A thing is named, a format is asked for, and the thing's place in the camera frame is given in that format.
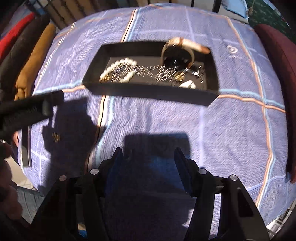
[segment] blue bedspread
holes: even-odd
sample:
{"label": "blue bedspread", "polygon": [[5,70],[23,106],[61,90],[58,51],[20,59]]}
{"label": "blue bedspread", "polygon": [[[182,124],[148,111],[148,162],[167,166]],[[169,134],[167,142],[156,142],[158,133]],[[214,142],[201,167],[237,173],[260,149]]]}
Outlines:
{"label": "blue bedspread", "polygon": [[[102,44],[172,37],[211,48],[220,96],[209,107],[94,96],[81,84]],[[183,239],[194,200],[184,193],[173,162],[177,146],[214,175],[236,174],[266,224],[296,197],[295,185],[285,181],[281,86],[248,25],[177,4],[96,13],[60,31],[51,46],[34,95],[58,89],[66,102],[55,108],[52,120],[32,126],[33,166],[24,173],[46,193],[60,175],[81,175],[121,147],[125,162],[105,205],[114,240]],[[53,133],[60,135],[58,143]],[[211,234],[218,226],[218,199]]]}

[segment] maroon cloth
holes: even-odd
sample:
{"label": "maroon cloth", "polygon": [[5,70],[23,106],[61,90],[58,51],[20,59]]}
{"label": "maroon cloth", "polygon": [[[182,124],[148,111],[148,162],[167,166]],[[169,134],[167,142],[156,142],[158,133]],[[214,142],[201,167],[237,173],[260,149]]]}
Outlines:
{"label": "maroon cloth", "polygon": [[35,18],[35,13],[30,13],[20,20],[1,40],[0,40],[0,64],[3,62],[9,51],[13,47],[24,28]]}
{"label": "maroon cloth", "polygon": [[278,75],[284,97],[288,128],[288,160],[286,171],[296,182],[296,45],[280,31],[258,24],[255,31]]}

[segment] hand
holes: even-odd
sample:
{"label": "hand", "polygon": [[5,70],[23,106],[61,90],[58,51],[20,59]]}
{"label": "hand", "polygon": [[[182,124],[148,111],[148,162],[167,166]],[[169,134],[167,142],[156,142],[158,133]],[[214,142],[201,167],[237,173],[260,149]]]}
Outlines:
{"label": "hand", "polygon": [[22,217],[22,206],[17,201],[17,191],[10,185],[12,173],[9,164],[4,160],[10,157],[11,153],[10,145],[0,142],[0,211],[10,219],[16,220]]}

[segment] light blue pillow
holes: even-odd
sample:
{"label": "light blue pillow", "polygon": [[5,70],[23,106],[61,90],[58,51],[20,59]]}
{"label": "light blue pillow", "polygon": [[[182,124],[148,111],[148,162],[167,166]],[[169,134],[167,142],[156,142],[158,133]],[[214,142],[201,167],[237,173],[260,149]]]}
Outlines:
{"label": "light blue pillow", "polygon": [[236,13],[245,19],[248,19],[248,7],[245,0],[222,0],[222,6],[226,10]]}

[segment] checkered blanket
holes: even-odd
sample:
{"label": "checkered blanket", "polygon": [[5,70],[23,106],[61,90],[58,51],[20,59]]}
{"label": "checkered blanket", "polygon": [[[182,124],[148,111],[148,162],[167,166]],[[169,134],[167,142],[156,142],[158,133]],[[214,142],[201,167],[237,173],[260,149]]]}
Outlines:
{"label": "checkered blanket", "polygon": [[[220,95],[209,107],[95,96],[81,84],[101,45],[172,37],[211,48]],[[114,240],[184,237],[194,200],[184,193],[173,162],[175,147],[214,175],[236,174],[266,224],[296,197],[295,185],[286,181],[281,86],[248,25],[177,4],[96,13],[58,33],[33,94],[59,89],[65,103],[55,108],[52,120],[32,126],[33,166],[24,173],[46,193],[60,175],[79,176],[121,147],[124,163],[110,182],[105,205]],[[219,205],[217,196],[211,235],[217,231]]]}

